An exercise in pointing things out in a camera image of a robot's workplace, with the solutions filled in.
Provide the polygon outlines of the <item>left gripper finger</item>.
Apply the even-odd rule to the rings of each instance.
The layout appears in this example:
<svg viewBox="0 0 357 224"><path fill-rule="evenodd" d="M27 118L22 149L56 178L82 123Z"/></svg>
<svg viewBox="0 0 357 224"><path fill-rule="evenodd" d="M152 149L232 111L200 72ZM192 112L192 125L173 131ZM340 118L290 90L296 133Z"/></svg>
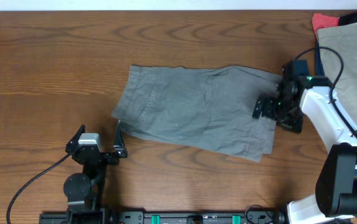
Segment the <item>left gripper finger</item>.
<svg viewBox="0 0 357 224"><path fill-rule="evenodd" d="M82 124L79 130L74 134L71 140L68 142L68 146L74 146L79 143L80 136L85 133L85 125Z"/></svg>
<svg viewBox="0 0 357 224"><path fill-rule="evenodd" d="M122 137L122 133L121 133L121 128L120 125L118 124L116 126L116 130L115 130L115 137L113 140L113 146L114 147L124 147L125 143Z"/></svg>

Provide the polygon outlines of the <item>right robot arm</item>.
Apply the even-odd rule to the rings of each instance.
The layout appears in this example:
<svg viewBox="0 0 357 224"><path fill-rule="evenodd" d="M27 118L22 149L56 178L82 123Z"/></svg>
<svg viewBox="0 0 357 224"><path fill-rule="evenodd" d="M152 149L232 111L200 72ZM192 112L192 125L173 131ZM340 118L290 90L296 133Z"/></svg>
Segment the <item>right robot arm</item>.
<svg viewBox="0 0 357 224"><path fill-rule="evenodd" d="M328 157L315 192L288 203L272 216L273 223L349 223L357 217L357 127L326 77L284 77L277 97L260 95L253 118L269 118L299 133L308 117L323 141Z"/></svg>

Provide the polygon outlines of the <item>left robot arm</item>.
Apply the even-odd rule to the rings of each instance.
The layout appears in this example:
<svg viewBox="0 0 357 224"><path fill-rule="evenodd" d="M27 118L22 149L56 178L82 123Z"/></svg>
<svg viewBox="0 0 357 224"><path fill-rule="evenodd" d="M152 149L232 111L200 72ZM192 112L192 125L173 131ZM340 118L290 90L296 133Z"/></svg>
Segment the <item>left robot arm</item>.
<svg viewBox="0 0 357 224"><path fill-rule="evenodd" d="M64 183L67 197L68 224L117 223L115 212L100 205L108 166L118 165L120 159L128 157L120 126L116 127L113 152L101 151L100 135L86 133L81 125L67 143L65 151L83 166L80 173L74 173Z"/></svg>

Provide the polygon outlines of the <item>grey shorts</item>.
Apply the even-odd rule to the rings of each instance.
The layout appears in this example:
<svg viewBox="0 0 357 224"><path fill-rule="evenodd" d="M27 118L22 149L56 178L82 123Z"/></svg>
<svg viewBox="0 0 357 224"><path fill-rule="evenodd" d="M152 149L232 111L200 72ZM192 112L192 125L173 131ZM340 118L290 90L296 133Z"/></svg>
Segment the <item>grey shorts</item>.
<svg viewBox="0 0 357 224"><path fill-rule="evenodd" d="M197 147L259 162L272 152L275 122L254 119L258 97L277 96L281 76L228 66L217 69L133 65L113 110L134 137Z"/></svg>

